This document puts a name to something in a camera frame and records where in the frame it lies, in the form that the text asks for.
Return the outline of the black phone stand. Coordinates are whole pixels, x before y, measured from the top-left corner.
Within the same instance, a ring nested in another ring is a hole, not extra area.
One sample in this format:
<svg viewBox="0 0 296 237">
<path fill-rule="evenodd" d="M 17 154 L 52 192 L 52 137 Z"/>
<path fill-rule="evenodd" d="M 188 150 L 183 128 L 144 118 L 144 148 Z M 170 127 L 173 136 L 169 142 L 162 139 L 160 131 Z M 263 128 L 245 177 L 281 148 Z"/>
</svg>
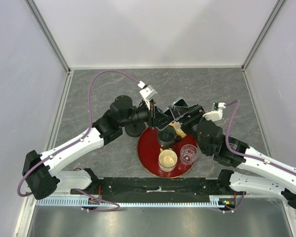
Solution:
<svg viewBox="0 0 296 237">
<path fill-rule="evenodd" d="M 143 100 L 130 116 L 129 120 L 124 127 L 126 134 L 130 137 L 139 137 L 145 130 L 145 122 L 148 120 L 148 109 Z"/>
</svg>

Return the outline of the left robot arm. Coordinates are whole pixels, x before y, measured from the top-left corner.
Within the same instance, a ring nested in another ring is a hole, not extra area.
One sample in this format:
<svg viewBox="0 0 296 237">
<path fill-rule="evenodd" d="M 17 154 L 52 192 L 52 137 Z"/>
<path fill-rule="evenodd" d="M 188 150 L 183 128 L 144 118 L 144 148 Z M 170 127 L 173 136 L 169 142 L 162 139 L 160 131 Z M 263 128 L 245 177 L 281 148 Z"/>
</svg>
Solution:
<svg viewBox="0 0 296 237">
<path fill-rule="evenodd" d="M 164 129 L 172 121 L 169 109 L 161 110 L 153 101 L 148 104 L 142 101 L 136 107 L 129 96 L 118 96 L 102 117 L 91 122 L 80 135 L 40 154 L 35 150 L 28 152 L 22 170 L 23 181 L 35 199 L 46 198 L 65 183 L 60 171 L 81 156 L 109 144 L 131 127 L 147 125 Z"/>
</svg>

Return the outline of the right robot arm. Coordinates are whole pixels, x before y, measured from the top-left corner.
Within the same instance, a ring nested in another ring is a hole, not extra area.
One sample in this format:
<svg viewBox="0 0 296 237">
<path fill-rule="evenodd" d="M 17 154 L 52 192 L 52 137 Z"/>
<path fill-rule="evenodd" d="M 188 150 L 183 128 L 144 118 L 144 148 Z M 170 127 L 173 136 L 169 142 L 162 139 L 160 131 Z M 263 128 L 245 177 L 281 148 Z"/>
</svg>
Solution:
<svg viewBox="0 0 296 237">
<path fill-rule="evenodd" d="M 201 151 L 212 156 L 219 164 L 247 170 L 258 174 L 258 178 L 243 178 L 241 174 L 224 170 L 216 182 L 217 191 L 228 194 L 253 192 L 280 198 L 296 209 L 296 167 L 284 164 L 264 155 L 238 139 L 230 137 L 230 128 L 223 132 L 215 124 L 222 119 L 223 110 L 231 103 L 214 103 L 212 111 L 204 112 L 202 106 L 171 105 L 165 113 L 180 123 L 181 130 L 192 135 Z"/>
</svg>

